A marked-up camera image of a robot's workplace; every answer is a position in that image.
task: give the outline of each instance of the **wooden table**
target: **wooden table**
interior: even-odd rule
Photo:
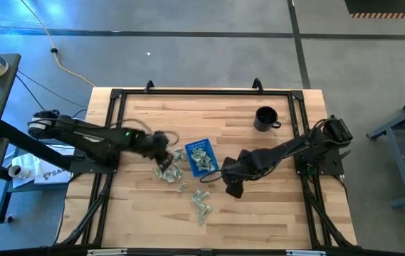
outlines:
[[[93,89],[87,122],[104,125],[111,89]],[[303,92],[312,126],[327,117],[322,91]],[[253,128],[256,110],[265,105],[277,110],[283,124],[280,129],[262,133]],[[272,147],[293,138],[288,100],[280,96],[128,95],[125,117],[141,119],[153,130],[178,132],[180,141],[176,147],[209,138],[220,165],[227,156],[236,159],[242,149]],[[124,126],[139,128],[135,123]],[[157,180],[152,172],[155,166],[141,156],[122,153],[110,193],[103,247],[311,248],[302,186],[292,158],[283,160],[269,176],[245,182],[242,199],[226,194],[221,180],[199,183],[192,176],[188,161],[180,162],[184,170],[182,180],[188,183],[188,189],[177,193],[181,182],[168,184]],[[92,182],[92,174],[83,174],[69,185],[59,241],[67,238],[85,214]],[[356,244],[342,185],[330,176],[322,176],[321,185],[327,214],[343,235]],[[189,200],[196,189],[211,192],[205,203],[213,210],[203,226],[198,226],[196,208]],[[98,217],[94,220],[91,239]],[[315,222],[322,241],[319,218]]]

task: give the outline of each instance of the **gray floor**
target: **gray floor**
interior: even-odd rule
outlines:
[[[286,0],[28,2],[50,28],[292,32]],[[343,0],[294,2],[302,33],[405,34],[405,20],[349,18]],[[0,26],[38,28],[19,0],[0,0]],[[293,39],[53,38],[63,64],[98,86],[144,86],[153,80],[156,86],[249,87],[259,77],[266,87],[302,88]],[[0,53],[20,53],[21,71],[86,105],[91,87],[59,70],[49,48],[45,36],[0,35]],[[365,137],[405,104],[405,41],[304,40],[303,50],[311,87],[322,89],[327,111],[343,118],[354,135],[344,167],[359,245],[405,252],[405,208],[389,207],[391,199],[405,195],[398,169],[384,138]],[[67,114],[80,109],[24,81],[44,107]],[[36,111],[38,105],[16,82],[3,119],[25,130]],[[17,221],[0,225],[0,250],[50,245],[64,194],[14,194],[9,213]]]

